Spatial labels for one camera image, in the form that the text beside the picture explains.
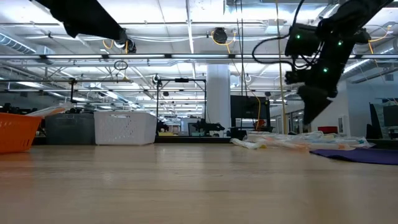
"black cable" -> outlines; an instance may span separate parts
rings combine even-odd
[[[241,76],[242,76],[242,80],[244,80],[244,91],[245,91],[245,94],[246,94],[246,107],[248,106],[248,102],[249,102],[249,96],[248,96],[248,84],[246,83],[246,77],[245,77],[245,74],[246,74],[246,72],[245,72],[245,67],[244,67],[244,64],[243,64],[243,62],[244,62],[244,60],[243,60],[243,53],[244,53],[244,47],[243,47],[243,44],[244,44],[244,41],[243,41],[243,38],[244,38],[244,34],[243,34],[243,4],[242,4],[242,0],[241,0],[241,15],[242,15],[242,18],[241,18],[241,22],[242,22],[242,50],[241,50],[241,59],[242,59],[242,74],[241,74]],[[253,126],[254,126],[254,112],[253,111],[251,111],[251,114],[252,114],[252,121],[253,121]]]
[[[302,7],[303,3],[304,3],[304,0],[301,0],[301,1],[299,2],[298,6],[297,6],[296,13],[295,13],[295,15],[294,15],[294,19],[293,19],[293,23],[292,23],[292,27],[296,24],[297,16],[298,16],[298,14],[299,14],[300,8]],[[273,37],[273,38],[270,38],[270,39],[266,39],[266,40],[260,41],[260,42],[253,48],[253,51],[252,51],[252,53],[251,53],[251,55],[252,55],[254,61],[256,61],[257,63],[261,63],[261,64],[286,63],[286,64],[289,64],[289,65],[292,67],[292,71],[294,72],[294,71],[295,71],[294,64],[293,64],[292,62],[290,62],[290,61],[278,60],[278,61],[273,61],[273,62],[262,62],[262,61],[258,60],[258,59],[256,58],[256,56],[254,55],[254,54],[256,53],[257,48],[258,48],[260,45],[262,45],[263,43],[265,43],[265,42],[267,42],[267,41],[271,41],[271,40],[281,40],[281,39],[284,39],[284,38],[288,37],[289,35],[290,35],[290,31],[289,31],[288,34],[286,34],[286,35],[284,35],[284,36],[282,36],[282,37]]]
[[[236,10],[236,13],[238,13],[238,4],[236,1],[235,1],[235,10]],[[239,28],[239,19],[238,18],[236,18],[236,25],[238,27],[239,49],[241,51],[241,55],[243,55],[243,48],[242,48],[243,40],[241,40],[241,31]],[[243,96],[243,76],[242,75],[241,75],[241,96]],[[242,131],[242,128],[243,128],[243,110],[241,111],[241,131]]]

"white column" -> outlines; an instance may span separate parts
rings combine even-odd
[[[206,122],[220,123],[225,128],[218,132],[220,137],[231,127],[230,75],[228,64],[207,65]]]

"wooden table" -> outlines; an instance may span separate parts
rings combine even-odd
[[[228,144],[0,155],[0,223],[397,223],[398,166]]]

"fluorescent light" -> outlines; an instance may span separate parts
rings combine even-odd
[[[204,100],[204,99],[176,99],[176,100],[173,100],[173,99],[167,99],[167,100],[159,100],[159,101],[174,101],[174,102],[184,102],[184,101],[201,101],[201,102],[203,102],[203,101],[206,101],[206,100]]]
[[[49,92],[51,95],[53,95],[53,96],[57,96],[57,97],[64,97],[64,96],[62,96],[61,94],[58,94],[58,93],[53,93],[53,92]]]
[[[73,97],[73,99],[76,100],[76,101],[80,101],[80,102],[88,101],[87,99],[80,98],[80,97]]]
[[[18,84],[33,87],[33,88],[42,88],[43,86],[37,83],[32,83],[32,82],[17,82]]]
[[[391,56],[391,55],[363,55],[362,56],[362,58],[371,58],[371,59],[382,59],[382,58],[389,59],[392,57],[393,56]]]
[[[40,59],[38,55],[0,55],[0,59]]]
[[[255,55],[256,58],[268,58],[268,59],[279,59],[279,55],[277,54],[270,54],[270,55]],[[242,58],[242,55],[236,55],[236,58]],[[252,58],[252,55],[243,55],[243,58]]]
[[[257,122],[257,119],[242,119],[243,122]]]
[[[136,105],[135,103],[133,103],[133,102],[131,102],[131,101],[129,101],[129,106],[131,106],[131,107],[134,108],[134,109],[138,109],[138,108],[139,108],[138,105]]]
[[[198,110],[196,110],[196,108],[175,108],[175,111],[200,111],[202,110],[202,108],[198,108]]]
[[[105,52],[107,54],[109,54],[109,52],[106,49],[100,49],[100,51]]]
[[[354,64],[352,64],[352,65],[346,67],[346,68],[344,69],[344,73],[351,71],[352,69],[354,69],[354,68],[356,68],[356,67],[362,65],[363,63],[368,62],[369,60],[370,60],[370,59],[366,59],[366,60],[360,61],[360,62],[358,62],[358,63],[354,63]]]
[[[228,58],[228,54],[173,54],[172,58]]]
[[[102,58],[102,55],[47,55],[48,59],[93,59]]]
[[[119,98],[116,94],[114,94],[114,93],[111,92],[111,91],[107,91],[106,94],[107,94],[109,97],[114,98],[115,100],[117,100],[117,99]]]
[[[109,55],[109,58],[164,58],[164,55],[157,55],[157,54],[126,54],[126,55]]]

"ceiling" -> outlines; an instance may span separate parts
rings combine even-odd
[[[224,27],[232,43],[229,45],[232,54],[240,54],[239,41],[237,37],[234,39],[234,33],[237,32],[236,19],[243,18],[243,52],[251,54],[254,46],[262,39],[277,35],[278,26],[276,23],[276,6],[272,1],[261,0],[245,0],[243,1],[243,13],[236,12],[233,5],[224,7],[223,0],[190,0],[189,16],[192,22],[192,39],[189,39],[189,26],[187,23],[187,5],[181,0],[98,0],[98,2],[107,10],[107,12],[127,29],[127,34],[134,40],[137,46],[138,54],[227,54],[226,46],[216,45],[211,36],[208,37],[215,27]],[[294,12],[299,1],[279,1],[279,21],[280,33],[287,34],[292,23]],[[308,0],[304,3],[303,8],[298,14],[299,23],[316,25],[317,18],[325,9],[331,8],[328,1]],[[389,28],[388,35],[374,44],[377,48],[392,40],[398,32],[398,26],[395,21],[398,20],[395,5],[382,9],[365,28],[371,34],[372,38],[380,38],[386,34],[385,25],[393,22]],[[123,50],[113,47],[107,49],[103,44],[103,39],[79,35],[80,39],[73,39],[67,35],[63,26],[59,24],[51,15],[45,13],[35,4],[28,0],[2,0],[0,1],[0,33],[7,32],[19,41],[29,47],[46,46],[51,49],[53,54],[123,54]],[[110,40],[104,40],[106,45],[111,45]],[[284,53],[286,40],[281,40],[280,52]],[[358,45],[355,47],[356,54],[366,54],[369,48],[367,45]],[[257,51],[259,54],[279,54],[277,42],[267,42]],[[19,54],[9,47],[0,45],[0,54]],[[32,72],[39,77],[53,74],[51,78],[67,79],[75,77],[76,79],[93,79],[107,80],[116,79],[117,71],[109,74],[109,68],[113,61],[108,61],[109,66],[105,66],[105,61],[78,61],[89,64],[91,62],[102,64],[92,67],[62,67],[57,66],[62,63],[70,63],[66,60],[56,60],[55,65],[46,65],[36,63],[35,61],[8,61],[17,68],[23,68]],[[118,78],[126,76],[132,80],[132,83],[102,83],[101,87],[117,88],[117,89],[150,89],[152,88],[152,79],[155,74],[162,78],[205,78],[206,61],[178,61],[178,60],[151,60],[150,66],[146,60],[130,60],[134,66],[130,66],[126,73],[121,72]],[[232,76],[239,76],[241,72],[241,63],[235,61],[236,66],[231,62],[228,63]],[[258,63],[248,62],[243,65],[245,73],[249,75],[248,86],[253,89],[280,89],[280,73],[279,65],[261,65]],[[282,65],[282,75],[289,67]],[[59,83],[59,88],[69,88],[65,83]],[[17,86],[16,88],[27,88],[26,86]],[[167,88],[198,88],[195,83],[170,83]],[[154,93],[119,93],[129,101],[145,103],[150,102],[151,95]],[[98,100],[103,102],[107,100],[99,97],[97,93],[86,94],[89,100]],[[170,93],[166,98],[202,98],[204,94],[200,91],[194,93]],[[279,99],[279,94],[274,93],[275,99]]]

